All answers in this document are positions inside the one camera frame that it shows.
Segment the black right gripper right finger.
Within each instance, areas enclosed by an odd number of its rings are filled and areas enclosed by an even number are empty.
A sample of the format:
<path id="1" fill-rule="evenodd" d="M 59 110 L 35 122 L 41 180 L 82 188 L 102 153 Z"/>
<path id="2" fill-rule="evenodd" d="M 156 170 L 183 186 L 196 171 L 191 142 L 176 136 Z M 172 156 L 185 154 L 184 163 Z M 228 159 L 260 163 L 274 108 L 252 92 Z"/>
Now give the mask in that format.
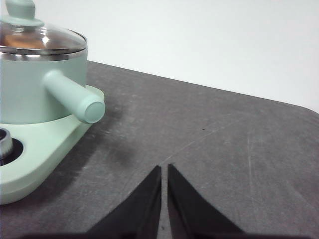
<path id="1" fill-rule="evenodd" d="M 174 239 L 243 236 L 243 230 L 209 204 L 174 165 L 169 164 L 167 169 L 167 205 Z"/>

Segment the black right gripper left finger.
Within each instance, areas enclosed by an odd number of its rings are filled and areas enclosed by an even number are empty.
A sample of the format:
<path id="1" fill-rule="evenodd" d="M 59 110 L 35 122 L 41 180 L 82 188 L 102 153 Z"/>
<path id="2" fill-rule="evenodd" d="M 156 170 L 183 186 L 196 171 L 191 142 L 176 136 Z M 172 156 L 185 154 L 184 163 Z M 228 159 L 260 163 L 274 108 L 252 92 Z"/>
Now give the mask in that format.
<path id="1" fill-rule="evenodd" d="M 161 211 L 161 167 L 156 166 L 129 197 L 88 230 L 97 239 L 156 239 Z"/>

